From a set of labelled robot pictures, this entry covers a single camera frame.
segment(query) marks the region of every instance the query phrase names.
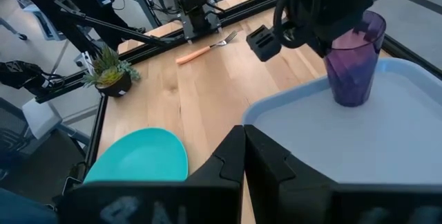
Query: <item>person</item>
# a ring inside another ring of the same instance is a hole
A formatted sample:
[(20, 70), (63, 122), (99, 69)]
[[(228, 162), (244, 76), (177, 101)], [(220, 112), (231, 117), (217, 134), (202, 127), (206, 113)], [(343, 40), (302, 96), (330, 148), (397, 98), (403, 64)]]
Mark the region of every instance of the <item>person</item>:
[[(110, 24), (115, 24), (116, 26), (127, 28), (130, 30), (135, 30), (140, 33), (146, 31), (145, 28), (132, 28), (115, 13), (111, 4), (107, 6), (100, 6), (97, 0), (71, 0), (79, 10), (89, 17), (105, 21)], [(94, 27), (97, 34), (102, 38), (102, 40), (112, 49), (117, 50), (118, 45), (123, 42), (120, 35), (106, 27)]]

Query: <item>purple cup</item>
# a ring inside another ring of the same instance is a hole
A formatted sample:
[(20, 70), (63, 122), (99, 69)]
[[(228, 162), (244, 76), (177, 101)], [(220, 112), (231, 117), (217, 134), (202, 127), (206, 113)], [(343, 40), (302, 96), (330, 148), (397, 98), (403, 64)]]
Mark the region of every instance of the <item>purple cup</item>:
[(324, 58), (334, 99), (343, 106), (360, 106), (369, 97), (386, 23), (365, 11), (361, 22), (338, 37)]

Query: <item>light blue tray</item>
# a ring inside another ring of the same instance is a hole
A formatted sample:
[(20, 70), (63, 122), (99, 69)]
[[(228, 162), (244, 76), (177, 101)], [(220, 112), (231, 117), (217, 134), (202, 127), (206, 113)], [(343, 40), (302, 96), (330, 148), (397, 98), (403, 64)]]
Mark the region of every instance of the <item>light blue tray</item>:
[(256, 102), (255, 127), (340, 183), (442, 183), (442, 82), (402, 59), (380, 59), (368, 101), (333, 100), (326, 77)]

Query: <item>wooden table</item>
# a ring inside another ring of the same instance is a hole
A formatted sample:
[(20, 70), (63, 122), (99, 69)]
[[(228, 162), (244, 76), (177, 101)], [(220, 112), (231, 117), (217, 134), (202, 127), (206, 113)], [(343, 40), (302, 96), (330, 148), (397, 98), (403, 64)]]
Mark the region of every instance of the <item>wooden table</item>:
[[(224, 0), (229, 8), (246, 0)], [(109, 98), (104, 116), (98, 156), (116, 140), (145, 127), (162, 127), (180, 137), (189, 155), (193, 173), (212, 154), (250, 104), (279, 91), (325, 75), (323, 61), (310, 47), (282, 48), (268, 62), (261, 62), (246, 43), (246, 36), (262, 24), (272, 26), (273, 10), (267, 10), (224, 28), (192, 45), (185, 44), (134, 65), (141, 82), (122, 98)], [(171, 23), (150, 31), (161, 37), (181, 28)], [(227, 46), (216, 48), (178, 66), (175, 59), (226, 37), (238, 36)], [(142, 45), (127, 41), (119, 52)], [(242, 223), (254, 223), (247, 185)]]

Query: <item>teal plastic plate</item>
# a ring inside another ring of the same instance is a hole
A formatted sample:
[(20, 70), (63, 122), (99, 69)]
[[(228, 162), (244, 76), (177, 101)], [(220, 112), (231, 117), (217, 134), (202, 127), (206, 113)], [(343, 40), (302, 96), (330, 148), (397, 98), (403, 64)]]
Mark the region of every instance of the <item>teal plastic plate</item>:
[(183, 181), (189, 172), (180, 139), (161, 128), (134, 131), (109, 147), (84, 182)]

